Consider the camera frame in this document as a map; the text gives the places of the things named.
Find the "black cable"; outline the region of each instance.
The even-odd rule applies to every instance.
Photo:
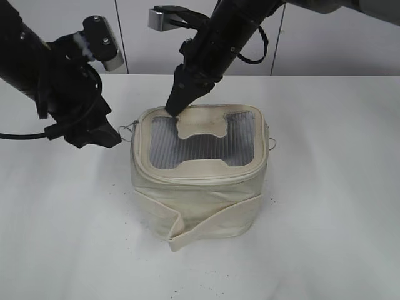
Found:
[[[0,133],[0,139],[13,139],[17,141],[26,141],[28,139],[43,139],[46,138],[47,134],[45,132],[36,134],[7,134]]]
[[[261,35],[261,38],[262,38],[262,42],[264,43],[264,54],[262,55],[261,59],[258,59],[257,61],[253,61],[251,59],[248,59],[248,58],[244,57],[242,54],[239,53],[237,55],[238,58],[241,61],[244,61],[245,63],[248,63],[248,64],[261,64],[264,61],[264,58],[267,56],[268,44],[269,44],[268,37],[267,37],[264,29],[261,26],[258,27],[258,31],[260,32],[260,35]]]
[[[94,97],[91,105],[85,110],[78,118],[70,122],[64,123],[56,123],[52,126],[47,128],[52,128],[52,130],[48,130],[46,132],[36,133],[36,134],[6,134],[0,133],[0,139],[12,139],[17,141],[26,141],[31,139],[42,139],[42,138],[50,138],[50,136],[63,136],[66,133],[66,129],[76,125],[77,123],[81,122],[84,118],[88,116],[88,114],[93,110],[95,107],[98,99],[101,97],[101,93],[103,91],[103,83],[101,81],[100,75],[97,71],[90,65],[87,65],[86,68],[89,69],[89,73],[94,77],[97,83],[97,93]]]

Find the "bag lid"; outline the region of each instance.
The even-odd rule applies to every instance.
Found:
[[[268,159],[268,127],[252,106],[191,106],[177,118],[162,107],[146,111],[132,140],[146,177],[205,184],[254,176]]]

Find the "gray mesh window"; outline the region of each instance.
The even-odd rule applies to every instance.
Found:
[[[172,117],[152,121],[150,162],[158,169],[174,169],[183,161],[221,159],[228,166],[245,166],[254,158],[254,114],[228,114],[227,134],[199,134],[181,139]]]

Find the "fabric strap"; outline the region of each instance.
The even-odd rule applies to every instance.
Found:
[[[139,207],[151,216],[151,225],[156,227],[154,231],[160,238],[168,240],[173,252],[197,239],[228,238],[244,233],[256,218],[263,199],[263,195],[258,195],[233,204],[205,219],[191,230],[185,231],[184,220],[179,211],[140,192],[135,191],[135,193]]]

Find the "metal ring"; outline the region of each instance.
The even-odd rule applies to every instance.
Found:
[[[131,126],[133,126],[133,123],[134,123],[134,122],[132,122],[132,123],[129,124],[129,125],[122,125],[122,126],[119,126],[119,127],[118,127],[118,133],[119,133],[121,139],[122,139],[123,141],[125,141],[125,142],[131,142],[132,139],[126,139],[125,137],[123,137],[123,135],[121,134],[121,131],[128,130],[128,131],[131,133],[131,136],[132,136],[132,133],[133,133],[133,132],[132,132]]]
[[[269,150],[271,151],[271,150],[275,149],[275,147],[276,147],[276,140],[273,139],[273,138],[271,138],[271,137],[269,138],[269,140],[275,142],[275,143],[274,143],[274,146],[272,146],[271,148],[269,148]]]

